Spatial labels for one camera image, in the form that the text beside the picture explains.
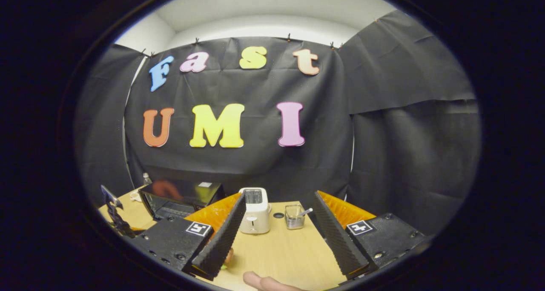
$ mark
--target human hand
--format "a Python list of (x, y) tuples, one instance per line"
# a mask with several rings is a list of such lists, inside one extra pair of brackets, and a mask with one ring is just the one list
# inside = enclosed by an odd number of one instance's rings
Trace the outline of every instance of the human hand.
[(259, 291), (305, 291), (292, 285), (284, 285), (272, 277), (260, 277), (254, 272), (245, 272), (242, 277), (244, 283)]

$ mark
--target black curtain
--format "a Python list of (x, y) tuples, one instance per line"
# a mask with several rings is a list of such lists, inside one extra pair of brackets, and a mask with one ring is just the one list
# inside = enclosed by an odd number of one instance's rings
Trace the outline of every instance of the black curtain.
[(437, 233), (461, 206), (479, 160), (469, 79), (437, 37), (400, 11), (339, 54), (355, 140), (347, 201)]
[[(241, 52), (249, 46), (267, 49), (263, 68), (240, 67)], [(319, 74), (298, 69), (293, 52), (299, 49), (318, 56), (313, 64)], [(181, 72), (179, 66), (195, 52), (209, 54), (206, 69)], [(174, 57), (167, 80), (151, 92), (149, 70), (167, 56)], [(76, 145), (87, 154), (82, 170), (93, 194), (99, 183), (124, 194), (132, 183), (142, 184), (143, 172), (152, 180), (221, 182), (226, 194), (263, 187), (271, 202), (300, 200), (304, 206), (312, 192), (322, 190), (339, 198), (347, 194), (356, 206), (377, 215), (395, 213), (424, 233), (436, 233), (471, 186), (481, 143), (471, 83), (448, 48), (403, 12), (387, 14), (335, 50), (271, 37), (169, 49), (146, 60), (130, 87), (141, 58), (113, 46), (82, 96), (80, 111), (87, 114), (78, 118)], [(125, 162), (121, 118), (115, 116), (123, 115), (129, 88)], [(282, 101), (304, 106), (301, 147), (278, 145), (282, 121), (276, 104)], [(217, 118), (230, 103), (245, 106), (244, 146), (190, 147), (192, 108), (210, 105)], [(143, 139), (143, 113), (167, 107), (175, 109), (169, 140), (152, 148)], [(158, 115), (154, 134), (160, 130)]]
[(74, 148), (84, 186), (95, 206), (104, 204), (100, 185), (118, 196), (132, 185), (123, 152), (123, 113), (142, 54), (111, 45), (92, 68), (74, 117)]
[[(260, 69), (242, 69), (241, 52), (249, 46), (267, 49), (267, 63)], [(298, 69), (293, 52), (310, 49), (318, 55), (315, 76)], [(187, 56), (206, 52), (202, 72), (181, 72)], [(151, 92), (149, 73), (168, 56), (174, 61), (163, 86)], [(263, 187), (271, 202), (300, 200), (310, 205), (312, 192), (323, 190), (344, 198), (352, 155), (352, 123), (348, 113), (343, 63), (330, 47), (306, 41), (271, 37), (240, 37), (186, 45), (162, 52), (146, 64), (131, 88), (125, 111), (130, 157), (138, 158), (152, 180), (160, 178), (221, 182), (226, 194), (243, 187)], [(281, 147), (281, 113), (277, 103), (302, 103), (301, 147)], [(242, 148), (189, 146), (193, 137), (195, 105), (210, 105), (215, 117), (230, 103), (245, 106), (241, 115)], [(143, 113), (172, 107), (169, 140), (159, 148), (143, 139)], [(161, 115), (154, 120), (159, 135)]]

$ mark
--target letter f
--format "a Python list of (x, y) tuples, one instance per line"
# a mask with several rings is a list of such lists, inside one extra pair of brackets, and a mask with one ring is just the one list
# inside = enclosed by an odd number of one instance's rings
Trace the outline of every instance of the letter f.
[(152, 92), (157, 90), (158, 87), (163, 86), (163, 84), (167, 81), (167, 79), (164, 78), (163, 75), (166, 76), (166, 74), (169, 73), (169, 63), (173, 61), (174, 57), (168, 56), (162, 62), (158, 63), (156, 66), (149, 70), (149, 72), (152, 74)]

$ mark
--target white toaster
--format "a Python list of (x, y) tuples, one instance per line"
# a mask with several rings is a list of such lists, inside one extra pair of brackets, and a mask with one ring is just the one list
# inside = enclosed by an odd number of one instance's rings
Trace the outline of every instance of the white toaster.
[(269, 213), (271, 205), (264, 188), (242, 188), (246, 197), (246, 213), (239, 230), (245, 234), (264, 234), (270, 229)]

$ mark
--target wooden table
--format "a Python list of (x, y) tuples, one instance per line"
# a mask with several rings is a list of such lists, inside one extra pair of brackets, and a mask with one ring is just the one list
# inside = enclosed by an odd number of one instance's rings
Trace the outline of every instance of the wooden table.
[[(155, 224), (142, 202), (130, 200), (130, 192), (119, 200), (124, 210), (119, 209), (118, 213), (131, 227), (148, 229)], [(234, 257), (227, 269), (221, 270), (214, 281), (197, 278), (236, 291), (255, 291), (242, 279), (246, 271), (310, 291), (331, 289), (346, 281), (333, 252), (308, 217), (302, 229), (294, 230), (286, 228), (284, 218), (273, 217), (274, 213), (284, 213), (286, 205), (293, 204), (300, 202), (271, 203), (270, 231), (260, 235), (238, 231), (233, 242)], [(111, 221), (105, 205), (99, 211)]]

